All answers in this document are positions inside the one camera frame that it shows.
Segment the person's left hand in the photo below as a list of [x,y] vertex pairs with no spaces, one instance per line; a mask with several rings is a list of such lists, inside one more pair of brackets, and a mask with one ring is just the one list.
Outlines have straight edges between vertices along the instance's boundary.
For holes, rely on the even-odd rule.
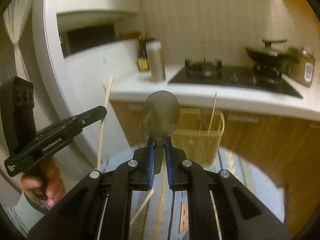
[[41,175],[25,174],[21,176],[19,185],[25,195],[36,205],[45,208],[45,205],[35,193],[35,189],[43,189],[47,197],[47,206],[55,206],[66,194],[65,185],[61,178],[61,172],[54,157],[50,157],[40,165]]

